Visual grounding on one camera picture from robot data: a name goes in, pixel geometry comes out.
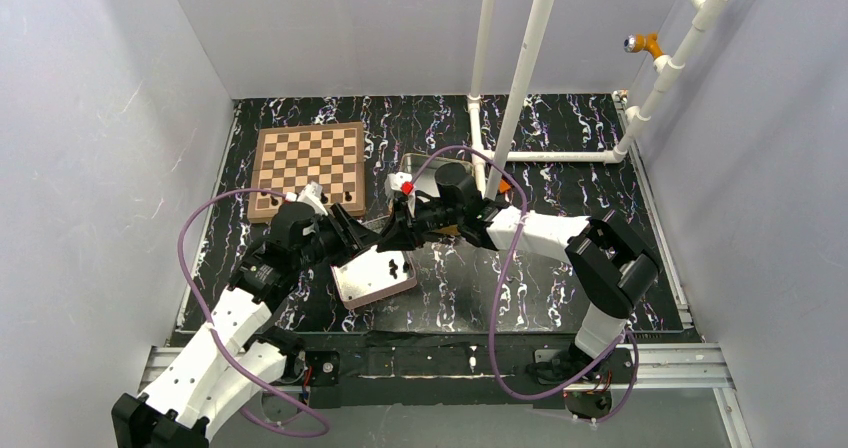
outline chessboard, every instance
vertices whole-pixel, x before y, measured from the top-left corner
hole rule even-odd
[[[365,132],[362,123],[259,130],[250,186],[300,194],[310,182],[323,188],[321,201],[340,203],[352,216],[365,214]],[[251,193],[247,219],[267,223],[282,200]]]

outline marble pattern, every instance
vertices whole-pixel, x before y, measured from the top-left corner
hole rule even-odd
[[[506,97],[483,99],[484,145],[492,148]],[[232,142],[218,192],[247,187],[260,128],[319,123],[365,123],[366,220],[386,215],[383,182],[397,171],[407,152],[470,143],[469,119],[461,96],[374,96],[347,98],[249,99],[235,109]],[[611,148],[621,127],[608,95],[533,95],[525,101],[514,146],[527,151]],[[468,159],[467,153],[454,155]],[[601,215],[614,208],[655,243],[633,166],[527,164],[507,166],[527,191],[531,209],[554,215]],[[250,241],[266,229],[251,225],[247,197],[213,208],[196,272],[207,299],[214,300]],[[357,310],[347,310],[326,265],[305,271],[298,287],[275,314],[276,323],[300,332],[367,330],[485,332],[501,260],[497,253],[445,238],[413,254],[418,287]],[[500,331],[576,332],[588,308],[571,268],[522,253],[512,265],[495,309]],[[191,300],[179,329],[193,331],[201,321]],[[667,280],[661,277],[633,315],[641,331],[682,328]]]

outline orange object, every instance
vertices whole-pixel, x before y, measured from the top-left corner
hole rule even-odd
[[[624,40],[624,51],[628,53],[647,51],[654,57],[655,60],[665,54],[660,48],[656,33],[651,33],[650,35],[628,36],[627,39]]]

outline wire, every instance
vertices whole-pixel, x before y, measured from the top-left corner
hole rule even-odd
[[[424,169],[427,168],[427,166],[429,166],[430,163],[437,156],[441,155],[442,153],[444,153],[446,151],[458,151],[458,150],[468,151],[468,152],[470,152],[474,155],[477,155],[477,157],[479,157],[483,161],[485,161],[489,166],[491,166],[498,173],[500,173],[501,176],[503,176],[503,178],[505,180],[507,180],[510,185],[512,185],[512,187],[514,188],[514,191],[518,192],[518,195],[521,198],[521,217],[518,221],[518,226],[516,227],[515,235],[512,237],[512,243],[510,243],[509,249],[507,250],[506,259],[504,260],[503,265],[501,266],[501,273],[500,273],[500,276],[498,277],[498,285],[495,287],[495,294],[494,294],[493,301],[492,301],[492,310],[491,310],[492,313],[489,316],[489,333],[488,333],[489,363],[492,365],[492,372],[495,375],[495,381],[497,382],[497,384],[501,387],[501,389],[507,395],[509,395],[509,396],[511,396],[511,397],[513,397],[517,400],[521,400],[521,401],[541,400],[542,398],[547,398],[549,396],[562,393],[562,390],[564,388],[566,388],[567,386],[576,382],[577,380],[583,378],[583,376],[586,375],[586,373],[591,371],[595,366],[597,366],[601,361],[603,361],[607,357],[607,355],[609,355],[612,352],[612,350],[615,349],[615,346],[624,339],[625,335],[622,334],[622,335],[617,336],[616,339],[613,340],[612,343],[610,343],[609,346],[607,346],[598,355],[597,358],[595,358],[594,360],[592,360],[591,363],[586,365],[585,368],[580,370],[576,375],[572,376],[571,378],[569,378],[568,380],[566,380],[562,384],[560,384],[560,385],[558,385],[554,388],[551,388],[550,390],[546,390],[546,391],[543,391],[541,393],[536,393],[536,394],[532,394],[532,395],[526,395],[526,394],[523,394],[523,393],[518,393],[517,391],[515,391],[512,388],[510,388],[509,386],[507,386],[506,382],[503,380],[503,375],[501,375],[500,369],[498,368],[498,360],[497,360],[497,356],[495,355],[495,332],[497,331],[497,324],[498,324],[497,306],[498,306],[498,302],[500,301],[500,298],[501,298],[501,291],[503,290],[504,282],[506,281],[507,271],[509,269],[510,264],[512,263],[512,259],[515,257],[515,252],[516,252],[516,249],[518,247],[518,240],[521,239],[521,234],[524,232],[524,223],[525,223],[526,217],[527,217],[527,194],[524,192],[524,190],[521,188],[521,186],[518,185],[518,182],[515,181],[515,178],[513,178],[511,174],[507,173],[506,170],[504,170],[502,167],[495,165],[495,163],[492,161],[491,158],[480,153],[479,151],[475,150],[474,148],[471,148],[471,147],[468,147],[468,146],[463,146],[463,145],[446,146],[444,148],[440,148],[440,149],[436,150],[435,152],[433,152],[433,154],[431,154],[427,158],[427,160],[421,165],[421,167],[418,169],[418,171],[415,173],[415,175],[413,175],[411,183],[413,185],[415,185],[415,182],[418,180],[418,178],[424,172]],[[629,331],[626,331],[626,336],[631,339],[631,342],[633,343],[633,348],[634,348],[633,351],[634,351],[634,354],[635,354],[635,363],[634,363],[634,368],[633,368],[633,378],[631,380],[631,385],[628,387],[627,392],[624,395],[624,398],[622,398],[621,403],[619,403],[619,405],[616,406],[615,409],[611,410],[610,414],[606,415],[603,418],[603,420],[608,419],[611,415],[617,413],[618,410],[621,409],[621,405],[623,405],[624,402],[626,402],[627,399],[630,397],[630,392],[632,391],[633,384],[636,381],[636,371],[638,369],[639,353],[636,349],[635,338],[632,336],[632,333],[630,333]]]
[[[209,310],[209,305],[207,305],[206,300],[203,299],[203,294],[200,292],[200,289],[197,287],[197,284],[194,282],[194,278],[191,276],[191,272],[189,271],[188,264],[186,263],[186,260],[185,260],[185,255],[184,255],[184,253],[185,253],[185,237],[186,237],[186,233],[188,232],[188,229],[191,227],[191,224],[194,222],[194,220],[197,219],[197,217],[200,216],[200,214],[203,213],[207,208],[214,205],[218,201],[223,200],[224,198],[229,198],[231,196],[241,195],[241,194],[245,194],[245,193],[265,193],[267,195],[278,196],[278,197],[282,197],[283,199],[285,199],[285,194],[277,193],[277,192],[271,191],[271,190],[264,190],[264,189],[261,189],[261,188],[240,188],[240,189],[237,189],[237,190],[228,191],[226,193],[221,193],[220,195],[218,195],[218,196],[212,198],[211,200],[207,201],[206,203],[200,205],[200,207],[198,209],[194,210],[194,213],[192,213],[191,216],[188,217],[188,220],[186,220],[185,224],[183,225],[182,229],[180,230],[180,236],[177,238],[177,258],[180,262],[180,269],[182,270],[183,276],[185,276],[185,279],[188,282],[188,286],[191,289],[192,295],[194,295],[194,298],[197,300],[198,306],[200,306],[200,311],[203,312],[203,318],[211,326],[209,333],[212,335],[212,341],[215,342],[215,346],[218,347],[218,351],[221,352],[221,356],[223,356],[224,359],[227,360],[227,363],[229,363],[230,366],[232,366],[234,370],[241,373],[248,380],[259,385],[265,391],[271,393],[272,395],[276,396],[277,398],[280,398],[281,400],[285,401],[286,403],[294,405],[295,407],[297,407],[301,411],[305,412],[306,414],[308,414],[312,418],[315,418],[316,420],[318,420],[318,422],[321,423],[323,428],[318,430],[318,431],[310,431],[310,432],[287,431],[287,430],[284,430],[282,428],[282,426],[278,426],[278,425],[272,424],[272,423],[266,423],[265,421],[259,419],[259,417],[257,417],[250,410],[247,409],[247,406],[243,406],[239,410],[241,412],[241,414],[245,418],[250,420],[252,423],[259,425],[259,426],[265,428],[266,430],[272,431],[274,433],[278,433],[280,435],[291,436],[291,437],[294,437],[294,438],[315,438],[315,437],[321,436],[321,435],[327,433],[328,431],[330,431],[330,421],[327,420],[327,418],[324,415],[318,413],[317,411],[313,410],[309,406],[307,406],[304,403],[300,402],[299,400],[295,399],[291,395],[275,388],[270,383],[266,382],[265,380],[259,378],[258,376],[254,375],[253,373],[248,371],[245,367],[243,367],[238,362],[238,360],[235,359],[235,357],[233,357],[232,354],[230,354],[230,352],[227,350],[227,347],[224,346],[224,343],[221,341],[221,337],[218,336],[218,331],[215,329],[215,325],[212,321],[212,313]]]

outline purple hose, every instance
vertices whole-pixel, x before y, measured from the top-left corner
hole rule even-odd
[[[527,195],[524,193],[524,190],[521,189],[521,187],[515,181],[515,178],[513,178],[512,175],[510,175],[509,173],[507,173],[506,170],[495,165],[494,162],[489,157],[480,153],[479,151],[475,150],[474,148],[470,148],[468,146],[463,146],[463,145],[451,145],[451,146],[446,146],[444,148],[440,148],[440,149],[436,150],[432,155],[430,155],[429,158],[427,158],[427,161],[424,162],[424,164],[421,166],[421,168],[419,168],[418,171],[415,173],[415,175],[412,177],[412,184],[413,185],[415,184],[415,181],[418,180],[418,177],[421,176],[421,173],[424,171],[424,169],[427,167],[427,165],[429,165],[430,162],[433,161],[434,158],[436,158],[437,156],[439,156],[440,154],[442,154],[446,151],[454,151],[454,150],[466,150],[466,151],[469,151],[472,154],[477,155],[478,157],[482,158],[487,164],[489,164],[489,166],[491,166],[492,168],[497,170],[504,177],[504,179],[506,179],[509,182],[509,184],[512,185],[512,187],[515,189],[515,191],[518,192],[519,196],[521,197],[521,218],[518,222],[518,228],[515,230],[515,236],[512,237],[512,243],[509,245],[509,250],[506,253],[506,259],[504,260],[503,266],[501,267],[501,274],[498,277],[498,286],[495,288],[495,296],[494,296],[494,300],[492,301],[492,314],[489,316],[489,338],[488,338],[489,363],[492,365],[492,372],[495,374],[495,381],[498,383],[498,385],[500,385],[501,389],[503,389],[504,392],[506,392],[507,395],[509,395],[509,396],[511,396],[511,397],[513,397],[517,400],[522,400],[522,401],[540,400],[542,398],[547,398],[549,396],[552,396],[552,395],[555,395],[555,394],[558,394],[558,393],[562,393],[562,390],[565,387],[567,387],[568,385],[570,385],[570,384],[574,383],[575,381],[579,380],[580,378],[582,378],[586,373],[588,373],[592,368],[597,366],[604,358],[606,358],[606,356],[610,352],[612,352],[612,350],[615,349],[615,345],[617,345],[619,342],[621,342],[624,339],[624,336],[623,335],[619,336],[615,340],[613,340],[613,342],[610,343],[609,346],[607,346],[604,349],[604,351],[602,351],[601,354],[598,355],[597,358],[595,358],[594,360],[592,360],[591,363],[586,365],[585,368],[583,368],[576,375],[569,378],[568,380],[566,380],[565,382],[563,382],[562,384],[560,384],[559,386],[557,386],[555,388],[551,388],[550,390],[543,391],[541,393],[536,393],[534,395],[525,395],[523,393],[518,393],[518,392],[514,391],[512,388],[510,388],[509,386],[506,385],[506,382],[504,382],[503,376],[501,375],[500,369],[498,369],[498,360],[497,360],[497,357],[495,356],[495,332],[497,331],[497,325],[498,325],[497,306],[498,306],[498,301],[501,298],[501,290],[503,289],[504,282],[506,281],[507,269],[509,268],[509,265],[512,263],[512,259],[515,256],[516,248],[518,247],[518,240],[521,239],[521,233],[524,231],[524,221],[525,221],[525,216],[527,215]],[[634,351],[636,351],[635,339],[633,339],[633,342],[634,342],[633,343]],[[637,365],[638,365],[638,360],[639,360],[639,355],[637,353],[636,354],[636,364]],[[621,405],[623,405],[623,403],[625,401],[627,401],[627,398],[630,397],[630,391],[633,389],[633,383],[635,381],[636,381],[636,368],[634,368],[634,370],[633,370],[633,379],[631,381],[630,387],[628,387],[627,393],[625,393],[625,397],[622,398],[622,403],[619,403],[619,405],[616,407],[615,410],[610,411],[610,413],[604,417],[605,419],[609,418],[609,416],[617,413],[618,410],[621,409]]]
[[[191,272],[189,271],[188,265],[186,264],[185,256],[183,255],[183,253],[185,252],[185,247],[184,247],[184,245],[185,245],[185,235],[186,235],[186,232],[188,232],[188,229],[191,226],[191,224],[194,222],[194,220],[201,213],[203,213],[204,210],[206,210],[207,208],[209,208],[210,206],[212,206],[213,204],[217,203],[218,201],[220,201],[224,198],[228,198],[230,196],[238,195],[238,194],[242,194],[242,193],[265,193],[266,195],[278,196],[278,197],[285,199],[285,195],[282,194],[282,193],[277,193],[275,191],[270,191],[270,190],[262,190],[262,189],[259,189],[259,188],[241,188],[241,189],[238,189],[238,190],[232,190],[232,191],[228,191],[226,193],[221,193],[220,195],[216,196],[215,198],[212,198],[211,200],[202,204],[200,206],[200,208],[194,210],[194,213],[192,213],[191,216],[188,217],[188,220],[186,221],[185,225],[183,225],[182,230],[180,230],[180,236],[177,238],[177,255],[178,255],[177,258],[179,258],[179,261],[180,261],[180,269],[183,271],[183,275],[185,276],[186,281],[188,281],[188,286],[191,288],[192,295],[194,295],[194,298],[197,300],[197,304],[200,305],[200,311],[203,312],[203,317],[206,319],[206,321],[210,325],[213,325],[213,323],[212,323],[212,313],[210,313],[210,311],[209,311],[209,305],[206,304],[206,301],[203,299],[203,295],[200,293],[200,289],[194,283],[194,279],[192,278]],[[262,387],[262,389],[264,389],[265,391],[271,393],[272,395],[276,396],[277,398],[280,398],[281,400],[285,401],[286,403],[290,403],[290,404],[296,406],[302,412],[305,412],[309,416],[315,418],[322,425],[324,425],[324,428],[322,428],[320,431],[312,431],[312,432],[286,431],[286,430],[282,429],[281,427],[278,427],[276,424],[266,423],[266,422],[260,420],[259,418],[256,417],[256,415],[251,413],[250,410],[248,410],[246,406],[242,407],[241,410],[240,410],[241,414],[244,415],[245,418],[247,418],[251,422],[265,428],[266,430],[273,431],[274,433],[278,433],[278,434],[281,434],[281,435],[291,436],[291,437],[294,437],[294,438],[315,438],[315,437],[321,436],[321,435],[327,433],[328,431],[330,431],[330,422],[329,422],[329,420],[327,420],[326,417],[324,417],[324,415],[322,415],[322,414],[318,413],[317,411],[313,410],[312,408],[306,406],[305,404],[296,400],[292,396],[278,390],[277,388],[275,388],[270,383],[265,382],[264,380],[262,380],[258,376],[249,372],[245,367],[241,366],[241,364],[238,362],[238,360],[236,360],[235,357],[233,357],[233,355],[231,355],[230,352],[227,350],[227,347],[224,346],[224,343],[221,342],[221,338],[218,336],[218,331],[215,330],[214,325],[213,325],[213,328],[210,330],[210,333],[212,334],[212,340],[215,342],[215,346],[217,346],[218,351],[221,352],[221,356],[223,356],[224,359],[227,360],[227,363],[229,363],[230,366],[232,366],[234,370],[241,373],[248,380],[250,380],[253,383],[257,384],[258,386]]]

